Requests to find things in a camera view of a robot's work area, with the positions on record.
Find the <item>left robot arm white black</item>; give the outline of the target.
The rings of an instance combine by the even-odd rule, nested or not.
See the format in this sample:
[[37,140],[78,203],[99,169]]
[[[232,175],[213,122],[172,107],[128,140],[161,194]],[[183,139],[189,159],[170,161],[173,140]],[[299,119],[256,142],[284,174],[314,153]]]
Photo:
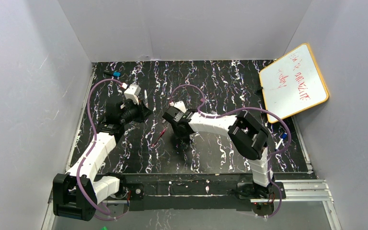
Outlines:
[[56,216],[84,221],[91,220],[96,211],[110,212],[100,204],[109,196],[122,191],[122,176],[107,173],[96,180],[97,173],[131,122],[143,123],[152,111],[142,99],[125,99],[106,105],[105,113],[95,126],[96,136],[86,151],[66,173],[53,179],[53,213]]

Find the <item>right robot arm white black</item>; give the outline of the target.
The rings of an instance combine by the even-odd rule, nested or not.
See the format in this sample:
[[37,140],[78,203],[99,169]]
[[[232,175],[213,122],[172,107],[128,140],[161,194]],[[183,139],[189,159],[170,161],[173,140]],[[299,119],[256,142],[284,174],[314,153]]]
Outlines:
[[169,106],[162,118],[172,127],[178,138],[188,138],[199,132],[226,136],[232,141],[237,152],[250,163],[253,182],[268,187],[273,176],[268,166],[268,132],[247,111],[238,115],[202,115],[195,109],[182,111]]

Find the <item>red translucent pen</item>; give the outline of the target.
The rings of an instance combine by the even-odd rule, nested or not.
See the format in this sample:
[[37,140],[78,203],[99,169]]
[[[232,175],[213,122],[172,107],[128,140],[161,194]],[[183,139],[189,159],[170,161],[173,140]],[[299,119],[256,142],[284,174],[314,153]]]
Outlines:
[[159,140],[161,139],[161,137],[165,134],[167,130],[167,127],[165,127],[162,132],[160,133],[160,135],[156,138],[156,140],[152,143],[151,147],[155,147],[155,145],[159,142]]

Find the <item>blue black marker cap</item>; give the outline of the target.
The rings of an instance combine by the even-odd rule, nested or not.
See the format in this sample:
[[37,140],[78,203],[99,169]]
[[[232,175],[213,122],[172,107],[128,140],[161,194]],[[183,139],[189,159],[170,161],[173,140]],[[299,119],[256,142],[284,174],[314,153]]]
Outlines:
[[104,71],[103,73],[105,75],[114,76],[114,77],[117,77],[117,78],[119,78],[121,76],[121,73],[117,72],[117,71]]

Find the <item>blue white marker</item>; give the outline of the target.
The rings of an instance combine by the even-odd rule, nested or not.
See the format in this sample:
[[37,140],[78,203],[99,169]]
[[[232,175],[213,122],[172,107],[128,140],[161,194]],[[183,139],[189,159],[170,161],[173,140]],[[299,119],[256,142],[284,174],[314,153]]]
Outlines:
[[282,134],[280,140],[276,144],[276,148],[275,148],[276,151],[279,150],[279,148],[282,146],[284,140],[287,139],[287,137],[288,137],[287,133]]

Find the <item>yellow-framed whiteboard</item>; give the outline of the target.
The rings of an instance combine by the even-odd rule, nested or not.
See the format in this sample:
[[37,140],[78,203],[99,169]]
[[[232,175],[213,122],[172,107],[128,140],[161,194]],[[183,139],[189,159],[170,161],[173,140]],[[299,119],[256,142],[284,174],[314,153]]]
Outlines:
[[284,119],[326,102],[329,93],[312,49],[303,43],[259,71],[265,109]]

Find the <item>metal base rail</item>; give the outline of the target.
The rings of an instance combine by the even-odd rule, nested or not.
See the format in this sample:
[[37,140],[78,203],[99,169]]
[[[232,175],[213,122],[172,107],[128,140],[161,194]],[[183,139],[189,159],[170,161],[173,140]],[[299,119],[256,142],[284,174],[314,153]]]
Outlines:
[[53,181],[53,208],[58,216],[88,219],[98,206],[125,205],[130,211],[157,209],[235,209],[258,216],[274,213],[279,202],[332,202],[325,180],[281,179],[262,187],[247,173],[99,174],[93,181],[59,174]]

